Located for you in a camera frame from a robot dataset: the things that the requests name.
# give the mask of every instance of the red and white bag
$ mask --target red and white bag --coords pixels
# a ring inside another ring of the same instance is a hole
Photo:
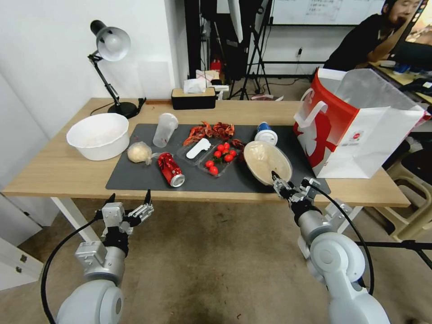
[[[319,178],[371,178],[431,116],[370,69],[320,68],[294,116],[294,132]]]

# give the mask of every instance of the lamp shade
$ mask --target lamp shade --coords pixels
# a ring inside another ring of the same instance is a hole
[[[131,39],[124,30],[107,27],[100,20],[92,21],[90,29],[96,36],[96,47],[103,59],[115,62],[126,56],[131,46]]]

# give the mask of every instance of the tissue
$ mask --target tissue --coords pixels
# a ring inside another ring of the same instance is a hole
[[[204,93],[206,92],[205,79],[189,79],[185,80],[183,85],[183,93]]]

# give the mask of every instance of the wooden table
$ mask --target wooden table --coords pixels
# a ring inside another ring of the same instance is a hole
[[[408,83],[411,83],[416,78],[416,75],[414,75],[410,72],[405,72],[402,74],[394,74],[392,69],[379,66],[381,64],[380,61],[369,62],[369,64],[372,66],[372,68],[374,70],[378,71],[379,74],[381,74],[381,75],[384,74],[384,75],[382,75],[384,78],[391,79],[401,86],[404,86],[404,85],[407,85]],[[431,96],[424,95],[420,92],[415,92],[415,94],[421,100],[424,100],[428,104],[432,105],[432,97]]]
[[[137,103],[134,99],[125,101]],[[86,223],[71,198],[107,198],[113,190],[105,185],[119,157],[107,161],[90,161],[66,143],[66,133],[90,112],[110,103],[110,99],[93,98],[69,121],[69,123],[38,153],[30,164],[3,190],[5,195],[51,197],[75,228]],[[130,119],[129,134],[139,123],[157,123],[161,113],[174,113],[180,124],[199,124],[201,120],[213,124],[219,121],[237,125],[258,125],[265,120],[271,125],[293,125],[298,102],[217,101],[215,109],[173,110],[168,103],[147,103],[140,114]],[[97,113],[106,112],[107,108]],[[395,183],[380,169],[372,179],[328,179],[332,197],[351,206],[406,207],[410,203]],[[143,199],[139,190],[115,190],[117,199]],[[153,200],[207,201],[207,202],[282,202],[270,193],[220,193],[153,191]],[[317,205],[327,204],[318,195]],[[86,241],[98,240],[94,231],[81,232]]]

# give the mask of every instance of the white plastic bowl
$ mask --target white plastic bowl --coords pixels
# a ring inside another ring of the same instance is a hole
[[[66,141],[89,160],[108,160],[128,147],[128,128],[129,121],[122,115],[98,114],[73,125],[66,134]]]
[[[249,170],[262,184],[273,185],[272,171],[287,182],[293,175],[293,168],[285,154],[268,142],[249,142],[243,154]]]

